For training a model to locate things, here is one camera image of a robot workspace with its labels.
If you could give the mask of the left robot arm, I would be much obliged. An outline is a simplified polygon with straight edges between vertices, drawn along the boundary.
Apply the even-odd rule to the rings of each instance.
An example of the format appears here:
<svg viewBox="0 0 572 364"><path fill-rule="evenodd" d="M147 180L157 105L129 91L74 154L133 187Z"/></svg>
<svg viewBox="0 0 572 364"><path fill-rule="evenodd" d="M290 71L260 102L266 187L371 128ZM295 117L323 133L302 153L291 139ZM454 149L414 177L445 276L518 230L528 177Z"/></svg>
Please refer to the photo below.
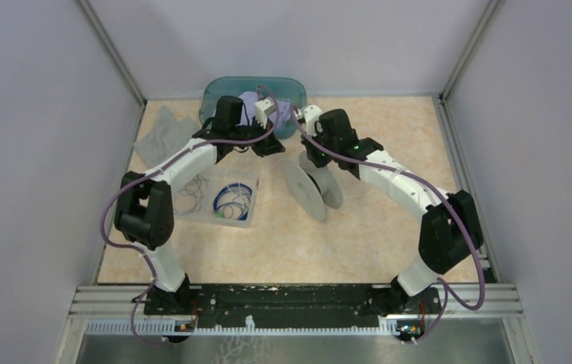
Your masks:
<svg viewBox="0 0 572 364"><path fill-rule="evenodd" d="M186 312L192 303L186 289L189 279L170 243L176 192L237 147L251 149L259 157L285 151L274 135L280 119L277 99L258 99L254 108L251 117L241 98L222 96L214 115L184 147L143 173L127 172L120 190L109 200L115 207L115 229L126 241L106 238L105 242L143 256L152 273L152 286L164 292L162 304L174 314Z"/></svg>

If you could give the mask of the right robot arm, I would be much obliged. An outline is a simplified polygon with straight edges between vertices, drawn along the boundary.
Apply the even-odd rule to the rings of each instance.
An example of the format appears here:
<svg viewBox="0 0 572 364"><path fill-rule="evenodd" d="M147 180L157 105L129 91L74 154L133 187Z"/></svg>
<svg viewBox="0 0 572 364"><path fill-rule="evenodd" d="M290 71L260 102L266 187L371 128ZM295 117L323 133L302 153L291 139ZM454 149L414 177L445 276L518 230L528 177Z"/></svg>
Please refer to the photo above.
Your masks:
<svg viewBox="0 0 572 364"><path fill-rule="evenodd" d="M421 292L483 244L473 197L450 193L408 171L372 138L359 138L343 109L322 111L316 105L294 112L302 131L306 158L317 168L330 162L381 190L420 221L418 253L391 283L393 306L412 312Z"/></svg>

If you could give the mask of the white perforated cable spool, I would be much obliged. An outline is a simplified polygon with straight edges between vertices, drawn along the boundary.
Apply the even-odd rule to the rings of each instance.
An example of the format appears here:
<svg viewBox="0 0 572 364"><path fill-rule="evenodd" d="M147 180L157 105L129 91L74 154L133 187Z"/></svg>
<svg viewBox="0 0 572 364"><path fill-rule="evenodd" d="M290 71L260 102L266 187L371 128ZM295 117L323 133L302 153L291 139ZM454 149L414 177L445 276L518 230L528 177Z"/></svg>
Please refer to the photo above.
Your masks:
<svg viewBox="0 0 572 364"><path fill-rule="evenodd" d="M328 166L316 167L302 151L298 162L286 161L284 180L299 206L316 221L325 221L327 209L339 209L344 203L340 185Z"/></svg>

